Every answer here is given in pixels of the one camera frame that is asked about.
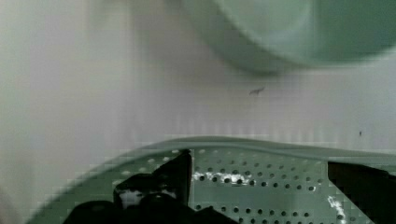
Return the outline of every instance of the perforated metal basket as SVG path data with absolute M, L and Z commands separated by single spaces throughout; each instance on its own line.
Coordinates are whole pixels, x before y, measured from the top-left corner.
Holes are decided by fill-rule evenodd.
M 395 157 L 223 137 L 178 139 L 132 150 L 82 176 L 28 222 L 63 223 L 79 203 L 112 201 L 113 188 L 189 148 L 189 206 L 209 205 L 242 223 L 374 223 L 327 176 L 327 161 L 394 167 Z

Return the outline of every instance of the light green bowl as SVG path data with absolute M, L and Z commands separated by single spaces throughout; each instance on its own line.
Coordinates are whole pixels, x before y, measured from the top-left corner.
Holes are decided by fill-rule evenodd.
M 373 223 L 329 180 L 327 161 L 396 165 L 395 156 L 374 153 L 227 137 L 175 139 L 131 150 L 89 171 L 58 192 L 28 224 L 63 223 L 77 204 L 112 201 L 120 182 L 151 173 L 186 148 L 193 157 L 189 206 L 210 205 L 244 223 Z
M 394 0 L 183 0 L 202 37 L 246 69 L 335 67 L 396 43 Z

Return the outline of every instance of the colander hole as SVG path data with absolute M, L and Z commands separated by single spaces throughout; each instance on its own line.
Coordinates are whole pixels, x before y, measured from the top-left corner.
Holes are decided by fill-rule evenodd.
M 113 181 L 113 185 L 118 185 L 118 184 L 120 184 L 122 182 L 122 180 L 115 180 L 115 181 Z
M 121 172 L 121 175 L 130 175 L 130 174 L 131 174 L 130 171 L 122 171 L 122 172 Z

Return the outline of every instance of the white wall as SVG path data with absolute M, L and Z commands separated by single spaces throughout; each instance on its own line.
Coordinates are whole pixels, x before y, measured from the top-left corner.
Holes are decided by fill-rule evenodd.
M 253 75 L 214 54 L 178 0 L 0 5 L 0 190 L 17 208 L 11 223 L 92 167 L 184 135 L 396 154 L 394 53 Z

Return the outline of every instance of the black object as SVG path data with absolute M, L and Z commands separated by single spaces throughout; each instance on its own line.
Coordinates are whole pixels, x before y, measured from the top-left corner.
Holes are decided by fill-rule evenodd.
M 213 207 L 195 212 L 176 199 L 154 193 L 142 199 L 138 206 L 123 210 L 120 224 L 237 224 Z
M 158 181 L 160 191 L 164 193 L 174 192 L 177 201 L 184 205 L 189 202 L 191 164 L 190 151 L 184 150 L 178 157 L 160 166 L 152 173 Z
M 376 224 L 396 223 L 396 177 L 375 168 L 329 162 L 329 179 Z
M 76 206 L 64 224 L 113 224 L 119 222 L 120 210 L 114 203 L 92 201 Z
M 179 156 L 152 174 L 133 175 L 113 191 L 114 204 L 121 209 L 135 206 L 150 193 L 162 192 L 187 205 L 191 186 L 191 155 L 184 150 Z

